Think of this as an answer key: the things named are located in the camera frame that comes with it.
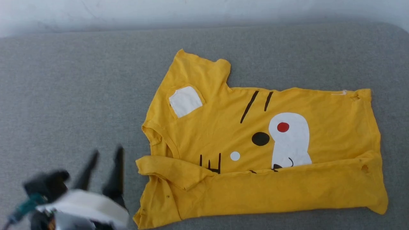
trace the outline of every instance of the red dot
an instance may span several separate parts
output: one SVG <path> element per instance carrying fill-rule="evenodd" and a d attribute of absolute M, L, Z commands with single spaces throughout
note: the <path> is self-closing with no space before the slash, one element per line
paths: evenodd
<path fill-rule="evenodd" d="M 288 130 L 289 128 L 290 128 L 290 125 L 287 124 L 287 123 L 285 123 L 285 122 L 279 123 L 279 124 L 277 125 L 277 130 L 278 130 L 279 132 L 282 132 L 282 133 L 287 132 L 287 130 Z"/>

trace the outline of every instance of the white background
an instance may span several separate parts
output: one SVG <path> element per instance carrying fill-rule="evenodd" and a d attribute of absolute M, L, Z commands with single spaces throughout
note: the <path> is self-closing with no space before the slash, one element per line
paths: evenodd
<path fill-rule="evenodd" d="M 357 18 L 409 31 L 409 0 L 0 0 L 0 37 Z"/>

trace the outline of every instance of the yellow t-shirt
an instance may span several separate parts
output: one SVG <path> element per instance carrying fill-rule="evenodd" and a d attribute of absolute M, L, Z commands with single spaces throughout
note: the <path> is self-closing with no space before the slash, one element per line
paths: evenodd
<path fill-rule="evenodd" d="M 384 214 L 370 89 L 230 88 L 230 63 L 180 50 L 143 132 L 140 229 L 187 218 L 368 207 Z"/>

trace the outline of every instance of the gray fabric surface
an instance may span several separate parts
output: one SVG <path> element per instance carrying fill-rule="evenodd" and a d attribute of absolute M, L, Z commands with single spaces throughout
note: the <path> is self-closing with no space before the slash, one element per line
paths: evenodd
<path fill-rule="evenodd" d="M 101 160 L 91 190 L 126 151 L 125 202 L 133 215 L 149 154 L 140 127 L 176 52 L 231 62 L 230 86 L 283 90 L 373 89 L 382 134 L 384 216 L 366 208 L 216 216 L 162 229 L 405 229 L 409 226 L 409 35 L 380 23 L 44 34 L 0 40 L 0 224 L 25 198 L 38 171 L 73 177 L 94 148 Z M 27 229 L 27 221 L 16 229 Z"/>

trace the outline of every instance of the black eye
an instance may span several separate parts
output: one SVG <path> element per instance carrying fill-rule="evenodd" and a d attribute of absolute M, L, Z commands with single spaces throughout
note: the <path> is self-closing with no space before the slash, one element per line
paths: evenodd
<path fill-rule="evenodd" d="M 252 142 L 258 146 L 266 145 L 269 141 L 270 136 L 263 132 L 257 132 L 252 137 Z"/>

